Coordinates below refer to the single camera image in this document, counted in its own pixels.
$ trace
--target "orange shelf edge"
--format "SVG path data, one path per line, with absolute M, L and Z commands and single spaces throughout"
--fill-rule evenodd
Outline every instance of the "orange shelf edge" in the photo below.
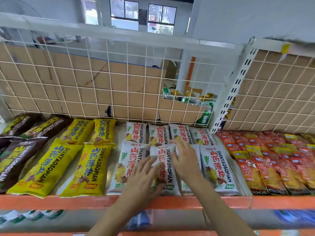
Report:
M 60 198 L 56 195 L 44 199 L 30 195 L 0 195 L 1 210 L 77 210 L 77 209 L 104 209 L 113 205 L 118 195 L 86 196 L 75 198 Z M 231 208 L 248 209 L 250 197 L 231 196 L 222 197 Z M 160 196 L 149 205 L 150 209 L 179 209 L 201 210 L 202 206 L 195 196 Z
M 281 230 L 257 230 L 259 236 L 281 236 Z M 301 229 L 300 236 L 313 236 L 315 229 Z M 0 236 L 73 236 L 74 234 L 84 233 L 3 233 Z M 121 232 L 118 236 L 217 236 L 215 231 L 138 231 Z
M 253 196 L 251 209 L 315 209 L 314 196 Z

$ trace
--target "person's right hand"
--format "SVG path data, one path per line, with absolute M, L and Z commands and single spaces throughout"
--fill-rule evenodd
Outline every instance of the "person's right hand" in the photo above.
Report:
M 188 186 L 200 177 L 203 178 L 194 148 L 189 143 L 179 139 L 171 140 L 171 143 L 176 144 L 178 150 L 178 156 L 175 152 L 171 152 L 171 159 L 180 178 Z

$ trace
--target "white snack bag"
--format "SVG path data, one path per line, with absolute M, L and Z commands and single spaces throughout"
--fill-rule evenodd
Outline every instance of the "white snack bag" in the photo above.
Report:
M 158 147 L 165 144 L 169 144 L 169 126 L 155 126 L 149 124 L 149 144 L 150 146 Z
M 189 131 L 195 144 L 211 146 L 218 145 L 213 134 L 210 134 L 209 129 L 207 128 L 189 127 Z
M 239 194 L 223 146 L 200 146 L 205 177 L 215 186 L 215 191 L 228 195 Z
M 165 187 L 162 190 L 161 195 L 180 195 L 175 170 L 171 161 L 171 151 L 175 151 L 174 144 L 150 148 L 151 157 L 158 157 L 158 160 L 153 163 L 153 166 L 159 162 L 163 163 L 159 176 L 157 176 L 154 183 L 155 185 L 165 183 Z
M 191 146 L 194 148 L 194 150 L 196 152 L 196 155 L 197 155 L 197 158 L 198 158 L 199 169 L 201 171 L 200 145 L 199 144 L 192 144 Z M 175 152 L 176 152 L 176 154 L 178 156 L 179 153 L 178 153 L 177 147 L 175 149 Z M 183 181 L 181 181 L 181 191 L 185 195 L 192 195 L 193 194 L 191 189 L 188 187 L 188 185 L 185 182 L 183 182 Z
M 147 123 L 127 122 L 126 140 L 135 143 L 145 143 Z
M 146 158 L 149 153 L 148 144 L 137 144 L 123 141 L 119 155 L 118 164 L 112 176 L 111 186 L 107 194 L 120 194 L 124 189 L 128 177 L 137 162 Z
M 183 139 L 185 142 L 192 144 L 188 126 L 175 123 L 169 123 L 172 139 Z

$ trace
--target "wall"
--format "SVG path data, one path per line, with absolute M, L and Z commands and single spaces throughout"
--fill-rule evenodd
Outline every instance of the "wall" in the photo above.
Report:
M 314 6 L 315 0 L 201 0 L 193 37 L 237 44 L 252 36 L 315 41 Z
M 42 18 L 63 20 L 73 23 L 84 22 L 80 0 L 21 0 L 21 1 L 33 7 L 42 16 Z
M 139 9 L 149 9 L 149 3 L 177 7 L 173 35 L 183 36 L 187 30 L 188 20 L 191 15 L 192 4 L 170 0 L 129 0 L 139 2 Z M 100 0 L 104 26 L 111 26 L 109 0 Z M 139 25 L 139 31 L 147 32 L 147 26 Z

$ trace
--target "forearm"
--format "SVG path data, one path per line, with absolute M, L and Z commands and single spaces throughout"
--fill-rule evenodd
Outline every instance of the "forearm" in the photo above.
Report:
M 130 218 L 131 216 L 120 209 L 119 205 L 114 204 L 105 211 L 86 236 L 115 236 Z
M 246 222 L 221 200 L 220 196 L 205 178 L 199 177 L 198 180 L 194 180 L 188 186 L 203 206 L 219 236 L 255 235 Z

